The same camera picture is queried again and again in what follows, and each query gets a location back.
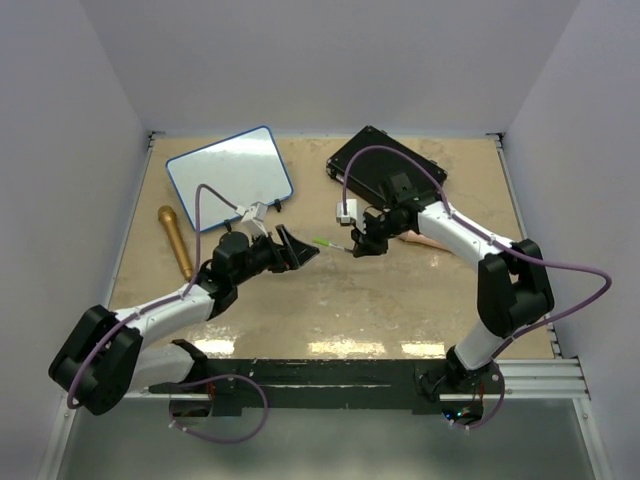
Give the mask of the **white whiteboard marker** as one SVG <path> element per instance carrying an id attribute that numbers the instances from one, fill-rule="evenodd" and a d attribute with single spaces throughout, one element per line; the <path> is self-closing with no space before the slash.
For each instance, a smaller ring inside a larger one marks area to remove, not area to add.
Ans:
<path id="1" fill-rule="evenodd" d="M 343 251 L 343 252 L 346 252 L 346 253 L 352 253 L 353 252 L 353 250 L 348 248 L 348 247 L 336 244 L 336 243 L 334 243 L 332 241 L 329 241 L 329 240 L 323 239 L 323 238 L 317 238 L 316 237 L 316 238 L 313 239 L 313 243 L 316 244 L 316 245 L 323 246 L 323 247 L 340 250 L 340 251 Z"/>

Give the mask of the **blue framed whiteboard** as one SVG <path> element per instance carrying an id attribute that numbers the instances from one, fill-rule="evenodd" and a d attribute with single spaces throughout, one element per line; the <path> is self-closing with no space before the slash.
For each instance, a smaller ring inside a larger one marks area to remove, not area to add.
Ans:
<path id="1" fill-rule="evenodd" d="M 202 232 L 238 215 L 225 201 L 196 189 L 206 184 L 224 200 L 247 207 L 290 198 L 294 186 L 269 127 L 259 126 L 169 159 L 165 168 L 192 227 Z"/>

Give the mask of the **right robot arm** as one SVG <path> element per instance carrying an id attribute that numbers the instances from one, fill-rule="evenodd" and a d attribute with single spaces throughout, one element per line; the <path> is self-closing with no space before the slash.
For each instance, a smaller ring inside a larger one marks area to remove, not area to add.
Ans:
<path id="1" fill-rule="evenodd" d="M 479 320 L 449 349 L 443 367 L 447 386 L 469 392 L 503 342 L 555 306 L 540 248 L 528 239 L 514 242 L 494 234 L 453 209 L 441 188 L 420 192 L 403 173 L 387 178 L 381 191 L 385 206 L 377 216 L 355 199 L 343 197 L 336 205 L 336 221 L 352 228 L 354 257 L 383 255 L 389 239 L 414 231 L 444 245 L 477 275 Z"/>

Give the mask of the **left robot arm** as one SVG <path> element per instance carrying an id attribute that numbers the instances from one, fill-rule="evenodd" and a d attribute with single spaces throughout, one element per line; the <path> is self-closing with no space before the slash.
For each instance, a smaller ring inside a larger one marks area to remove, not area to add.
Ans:
<path id="1" fill-rule="evenodd" d="M 306 265 L 317 247 L 296 239 L 283 225 L 254 239 L 240 231 L 224 234 L 193 283 L 136 307 L 110 311 L 96 305 L 84 312 L 52 360 L 49 377 L 68 394 L 71 407 L 94 415 L 114 408 L 130 391 L 175 383 L 200 390 L 207 368 L 190 347 L 172 343 L 158 355 L 145 349 L 182 328 L 209 321 L 238 298 L 239 286 L 265 272 L 286 273 Z"/>

